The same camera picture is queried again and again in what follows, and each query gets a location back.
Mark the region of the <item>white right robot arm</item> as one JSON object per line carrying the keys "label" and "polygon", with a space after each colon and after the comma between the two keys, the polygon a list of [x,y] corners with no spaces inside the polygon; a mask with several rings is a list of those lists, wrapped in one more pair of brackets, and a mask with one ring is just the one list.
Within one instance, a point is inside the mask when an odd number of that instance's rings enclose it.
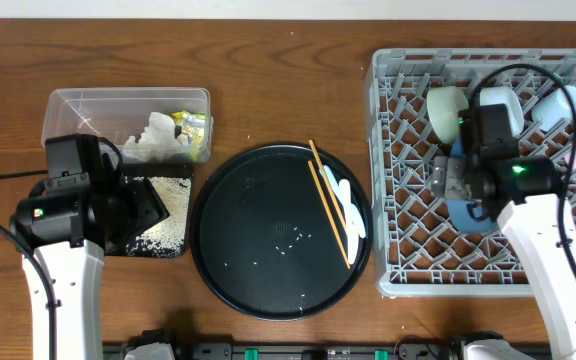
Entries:
{"label": "white right robot arm", "polygon": [[471,216],[496,222],[519,258],[555,359],[576,359],[576,229],[560,172],[543,156],[439,156],[432,192],[475,204]]}

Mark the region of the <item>yellow green snack wrapper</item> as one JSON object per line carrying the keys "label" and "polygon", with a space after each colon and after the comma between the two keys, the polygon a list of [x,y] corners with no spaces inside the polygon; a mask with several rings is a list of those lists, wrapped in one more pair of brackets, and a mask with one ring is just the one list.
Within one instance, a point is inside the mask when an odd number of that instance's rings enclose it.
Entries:
{"label": "yellow green snack wrapper", "polygon": [[205,140],[206,116],[183,110],[172,113],[171,118],[175,123],[177,141],[182,146],[191,146],[190,158],[197,161],[200,155],[200,146]]}

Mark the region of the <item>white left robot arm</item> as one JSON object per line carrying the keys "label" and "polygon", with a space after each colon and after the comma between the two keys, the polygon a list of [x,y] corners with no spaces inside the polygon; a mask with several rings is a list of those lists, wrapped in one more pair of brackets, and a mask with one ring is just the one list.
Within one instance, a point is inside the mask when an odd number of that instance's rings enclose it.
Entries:
{"label": "white left robot arm", "polygon": [[17,205],[11,231],[30,248],[22,268],[31,293],[34,358],[102,358],[105,253],[168,215],[148,179],[45,179],[32,188]]}

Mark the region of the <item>light blue bowl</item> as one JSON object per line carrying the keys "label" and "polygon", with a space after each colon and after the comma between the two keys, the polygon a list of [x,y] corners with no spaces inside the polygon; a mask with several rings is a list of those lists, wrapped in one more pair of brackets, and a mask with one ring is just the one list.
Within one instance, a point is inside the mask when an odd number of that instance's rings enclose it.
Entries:
{"label": "light blue bowl", "polygon": [[518,96],[510,87],[483,88],[479,94],[481,106],[502,104],[507,108],[512,135],[517,137],[524,128],[524,115]]}

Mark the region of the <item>light green bowl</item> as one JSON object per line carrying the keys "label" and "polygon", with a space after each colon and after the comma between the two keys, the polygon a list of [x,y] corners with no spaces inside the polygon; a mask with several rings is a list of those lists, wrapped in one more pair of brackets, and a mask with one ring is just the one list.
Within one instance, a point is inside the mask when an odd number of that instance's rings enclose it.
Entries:
{"label": "light green bowl", "polygon": [[433,131],[442,143],[452,145],[459,135],[459,113],[469,107],[464,92],[455,86],[431,88],[426,105]]}

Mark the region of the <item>light blue cup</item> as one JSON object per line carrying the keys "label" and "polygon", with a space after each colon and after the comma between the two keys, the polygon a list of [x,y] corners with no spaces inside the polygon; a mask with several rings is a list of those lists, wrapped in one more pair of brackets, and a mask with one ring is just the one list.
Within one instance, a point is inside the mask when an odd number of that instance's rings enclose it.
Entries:
{"label": "light blue cup", "polygon": [[542,131],[550,131],[561,120],[570,121],[572,111],[576,112],[576,87],[566,85],[565,90],[571,96],[573,106],[570,106],[564,91],[557,89],[532,109],[532,120],[539,124]]}

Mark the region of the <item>white tissue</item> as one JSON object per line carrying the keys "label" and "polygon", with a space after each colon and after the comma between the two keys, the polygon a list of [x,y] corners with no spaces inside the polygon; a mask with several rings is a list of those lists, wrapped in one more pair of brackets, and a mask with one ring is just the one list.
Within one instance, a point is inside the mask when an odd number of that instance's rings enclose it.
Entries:
{"label": "white tissue", "polygon": [[177,125],[171,116],[151,112],[149,124],[139,138],[133,135],[128,138],[122,147],[122,153],[141,162],[163,161],[180,154],[189,146],[189,140],[182,133],[177,135],[176,129]]}

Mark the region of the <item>wooden chopstick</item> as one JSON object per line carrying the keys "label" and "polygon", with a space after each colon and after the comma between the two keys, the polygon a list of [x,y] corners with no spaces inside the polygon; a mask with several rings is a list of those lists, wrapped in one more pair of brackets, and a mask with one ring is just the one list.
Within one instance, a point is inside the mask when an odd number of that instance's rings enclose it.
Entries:
{"label": "wooden chopstick", "polygon": [[315,143],[314,143],[314,141],[313,141],[312,139],[309,139],[308,143],[309,143],[309,145],[310,145],[310,147],[311,147],[311,150],[312,150],[312,152],[313,152],[313,155],[314,155],[315,161],[316,161],[316,163],[317,163],[317,165],[318,165],[319,171],[320,171],[320,173],[322,174],[322,177],[323,177],[325,186],[326,186],[326,188],[327,188],[327,190],[328,190],[328,192],[329,192],[330,198],[331,198],[331,200],[332,200],[332,203],[333,203],[333,206],[334,206],[334,208],[335,208],[335,210],[336,210],[336,213],[337,213],[337,215],[338,215],[338,217],[339,217],[339,219],[340,219],[340,222],[341,222],[341,224],[342,224],[342,227],[343,227],[344,231],[347,232],[347,227],[346,227],[346,222],[345,222],[345,220],[344,220],[344,215],[343,215],[343,213],[342,213],[342,211],[341,211],[341,209],[340,209],[340,206],[339,206],[339,204],[338,204],[336,195],[335,195],[335,193],[334,193],[334,191],[333,191],[333,189],[332,189],[331,183],[330,183],[330,181],[329,181],[329,179],[328,179],[328,177],[327,177],[327,175],[326,175],[326,172],[325,172],[323,163],[322,163],[322,161],[321,161],[321,159],[320,159],[320,156],[319,156],[318,150],[317,150],[317,148],[316,148],[316,146],[315,146]]}
{"label": "wooden chopstick", "polygon": [[328,221],[329,221],[331,230],[332,230],[332,232],[333,232],[333,234],[334,234],[334,237],[335,237],[335,239],[336,239],[336,241],[337,241],[337,245],[338,245],[338,248],[339,248],[339,250],[340,250],[340,252],[341,252],[342,258],[343,258],[344,263],[345,263],[345,266],[346,266],[347,269],[351,269],[351,266],[350,266],[350,264],[349,264],[349,261],[348,261],[348,258],[347,258],[347,254],[346,254],[345,248],[344,248],[344,246],[343,246],[343,243],[342,243],[342,241],[341,241],[341,238],[340,238],[340,235],[339,235],[337,226],[336,226],[336,222],[335,222],[335,220],[334,220],[334,218],[333,218],[333,216],[332,216],[332,213],[331,213],[331,211],[330,211],[330,208],[329,208],[329,205],[328,205],[328,202],[327,202],[327,198],[326,198],[326,196],[325,196],[325,194],[324,194],[324,192],[323,192],[321,183],[320,183],[320,181],[319,181],[319,177],[318,177],[318,175],[316,174],[316,171],[315,171],[315,168],[314,168],[314,164],[313,164],[313,162],[312,162],[311,160],[308,160],[308,161],[307,161],[307,164],[308,164],[308,167],[309,167],[309,169],[310,169],[310,173],[311,173],[312,179],[313,179],[313,181],[314,181],[315,187],[316,187],[316,189],[317,189],[317,191],[318,191],[318,194],[319,194],[321,203],[322,203],[322,205],[323,205],[323,207],[324,207],[324,211],[325,211],[325,213],[326,213],[326,215],[327,215],[327,218],[328,218]]}

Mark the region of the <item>white plastic spoon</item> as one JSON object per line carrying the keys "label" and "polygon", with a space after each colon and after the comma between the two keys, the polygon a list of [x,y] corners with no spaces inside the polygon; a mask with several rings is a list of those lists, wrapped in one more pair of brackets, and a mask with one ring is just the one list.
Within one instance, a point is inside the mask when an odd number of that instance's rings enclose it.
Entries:
{"label": "white plastic spoon", "polygon": [[347,179],[337,180],[329,166],[324,165],[323,168],[334,194],[342,203],[342,207],[345,211],[345,218],[350,221],[358,236],[360,238],[365,238],[366,227],[357,206],[352,202],[349,181]]}

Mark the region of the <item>dark blue plate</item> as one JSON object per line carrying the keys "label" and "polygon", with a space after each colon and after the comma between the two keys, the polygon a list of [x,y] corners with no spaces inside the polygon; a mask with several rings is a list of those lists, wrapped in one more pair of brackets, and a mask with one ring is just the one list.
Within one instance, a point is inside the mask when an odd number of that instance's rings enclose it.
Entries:
{"label": "dark blue plate", "polygon": [[466,165],[466,155],[460,138],[452,145],[450,157],[447,160],[445,198],[449,216],[455,229],[463,234],[484,234],[498,229],[495,221],[485,218],[483,207],[472,200],[458,198],[464,190],[463,173]]}

